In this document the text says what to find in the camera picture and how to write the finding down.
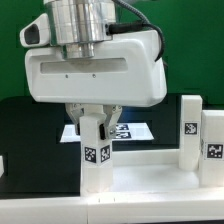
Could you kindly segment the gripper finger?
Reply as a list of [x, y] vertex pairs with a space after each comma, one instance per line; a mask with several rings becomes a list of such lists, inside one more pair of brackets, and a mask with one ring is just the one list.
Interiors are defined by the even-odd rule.
[[100, 138], [113, 139], [116, 137], [116, 125], [122, 113], [122, 107], [117, 105], [104, 105], [103, 113], [106, 115], [105, 121], [100, 125]]
[[83, 104], [65, 104], [66, 113], [73, 122], [75, 126], [75, 133], [80, 134], [80, 118], [84, 115], [84, 105]]

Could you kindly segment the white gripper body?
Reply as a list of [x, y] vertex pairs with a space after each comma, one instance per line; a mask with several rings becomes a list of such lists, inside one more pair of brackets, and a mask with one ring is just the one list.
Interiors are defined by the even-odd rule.
[[94, 56], [64, 59], [58, 47], [25, 55], [28, 87], [38, 102], [150, 107], [167, 94], [156, 31], [117, 34]]

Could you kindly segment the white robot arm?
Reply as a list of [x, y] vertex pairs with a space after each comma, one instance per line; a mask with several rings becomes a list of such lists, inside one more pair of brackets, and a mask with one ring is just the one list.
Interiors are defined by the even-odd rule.
[[124, 106], [150, 107], [167, 93], [161, 30], [145, 16], [117, 22], [117, 5], [135, 10], [123, 0], [44, 0], [20, 32], [32, 97], [64, 103], [77, 133], [87, 107], [100, 106], [103, 139], [116, 136]]

